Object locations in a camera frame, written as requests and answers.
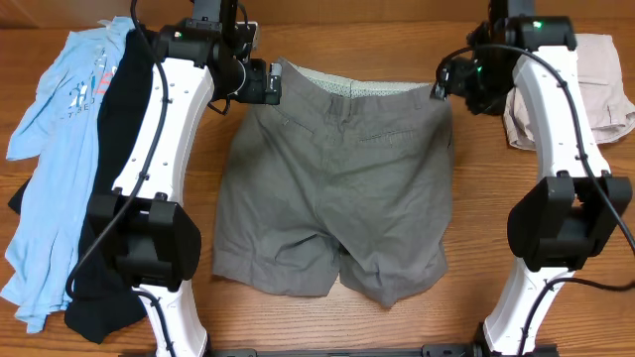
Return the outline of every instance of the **waistband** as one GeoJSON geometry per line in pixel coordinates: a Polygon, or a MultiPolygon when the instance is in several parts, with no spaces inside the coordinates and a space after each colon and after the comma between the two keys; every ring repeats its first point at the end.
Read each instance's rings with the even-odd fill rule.
{"type": "MultiPolygon", "coordinates": [[[[285,96],[291,92],[301,96],[314,109],[330,115],[360,115],[369,113],[395,112],[418,110],[428,106],[430,102],[430,91],[432,86],[421,84],[411,90],[390,95],[370,95],[349,98],[346,96],[330,93],[313,83],[310,79],[300,73],[294,64],[288,60],[279,58],[278,63],[282,66],[283,82],[283,103],[285,96]]],[[[363,84],[363,82],[348,78],[338,77],[342,80],[350,80],[351,84],[363,84]]],[[[376,82],[378,85],[389,86],[390,82],[376,82]]]]}

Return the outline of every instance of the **garment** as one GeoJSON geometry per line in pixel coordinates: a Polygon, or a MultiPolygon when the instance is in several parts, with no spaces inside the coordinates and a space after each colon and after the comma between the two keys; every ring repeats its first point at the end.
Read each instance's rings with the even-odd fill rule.
{"type": "MultiPolygon", "coordinates": [[[[579,89],[595,141],[614,143],[635,127],[635,105],[622,83],[622,69],[613,38],[608,35],[575,35],[579,89]]],[[[516,88],[507,96],[503,122],[509,144],[535,150],[534,134],[523,96],[516,88]]]]}
{"type": "Polygon", "coordinates": [[[449,104],[420,85],[357,97],[404,85],[280,63],[280,105],[251,107],[231,144],[213,272],[291,296],[325,296],[340,274],[386,307],[428,289],[447,269],[449,104]]]}
{"type": "Polygon", "coordinates": [[[5,254],[16,273],[0,294],[19,306],[15,316],[29,333],[70,302],[64,283],[77,260],[97,168],[97,114],[133,28],[128,18],[104,25],[70,33],[9,142],[8,160],[40,156],[5,254]]]}
{"type": "MultiPolygon", "coordinates": [[[[152,39],[156,34],[145,32],[152,39]]],[[[112,83],[103,97],[97,117],[99,159],[92,193],[108,193],[126,165],[141,129],[141,123],[152,90],[153,61],[144,50],[136,31],[126,38],[126,51],[112,83]]],[[[9,201],[20,213],[24,188],[22,185],[9,201]]],[[[79,238],[79,255],[95,240],[95,234],[84,221],[79,238]]],[[[101,343],[110,332],[141,320],[146,310],[124,286],[116,273],[106,269],[99,254],[90,259],[77,273],[75,291],[92,300],[74,300],[64,315],[66,325],[87,340],[101,343]]]]}

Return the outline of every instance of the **beige cloth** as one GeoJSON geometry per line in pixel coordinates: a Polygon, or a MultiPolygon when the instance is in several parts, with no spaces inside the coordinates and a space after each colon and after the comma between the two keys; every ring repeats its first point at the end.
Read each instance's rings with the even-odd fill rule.
{"type": "MultiPolygon", "coordinates": [[[[591,131],[597,144],[614,143],[635,127],[635,105],[624,94],[613,38],[588,34],[575,37],[579,88],[591,131]]],[[[535,150],[527,107],[517,88],[507,95],[503,122],[511,146],[535,150]]]]}

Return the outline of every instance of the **folded cloth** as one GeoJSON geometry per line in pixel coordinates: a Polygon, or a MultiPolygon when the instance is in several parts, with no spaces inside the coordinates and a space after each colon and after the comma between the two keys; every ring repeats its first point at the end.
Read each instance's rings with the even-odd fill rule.
{"type": "Polygon", "coordinates": [[[134,28],[129,18],[70,33],[42,75],[36,101],[11,136],[7,160],[40,156],[22,200],[20,224],[5,257],[16,270],[0,296],[19,306],[27,332],[66,309],[65,280],[97,169],[97,114],[134,28]]]}
{"type": "MultiPolygon", "coordinates": [[[[597,144],[614,143],[635,127],[635,105],[624,94],[622,69],[608,35],[575,35],[577,72],[588,123],[597,144]]],[[[503,115],[509,144],[535,150],[527,107],[520,91],[507,95],[503,115]]]]}

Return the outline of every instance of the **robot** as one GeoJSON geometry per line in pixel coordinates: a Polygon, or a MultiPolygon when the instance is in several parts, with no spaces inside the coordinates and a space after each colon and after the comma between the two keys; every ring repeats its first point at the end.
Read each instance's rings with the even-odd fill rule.
{"type": "MultiPolygon", "coordinates": [[[[131,14],[135,25],[136,0],[131,14]]],[[[164,27],[148,50],[156,56],[153,88],[131,158],[112,194],[94,197],[88,219],[102,231],[80,258],[103,254],[148,311],[157,357],[275,355],[357,357],[560,356],[536,346],[536,335],[562,284],[601,253],[631,200],[628,178],[615,178],[593,139],[577,84],[577,54],[567,17],[538,17],[533,0],[491,0],[489,21],[469,47],[445,58],[432,97],[465,98],[473,114],[500,115],[516,86],[536,133],[536,186],[511,210],[508,241],[515,262],[499,303],[469,344],[413,350],[216,351],[196,314],[191,278],[200,232],[183,209],[185,171],[198,121],[207,106],[226,113],[230,100],[280,103],[281,68],[250,58],[259,27],[237,0],[196,0],[191,18],[164,27]],[[245,15],[237,22],[237,11],[245,15]],[[473,52],[471,59],[457,55],[473,52]],[[211,104],[224,100],[224,110],[211,104]],[[579,200],[582,205],[574,205],[579,200]]]]}

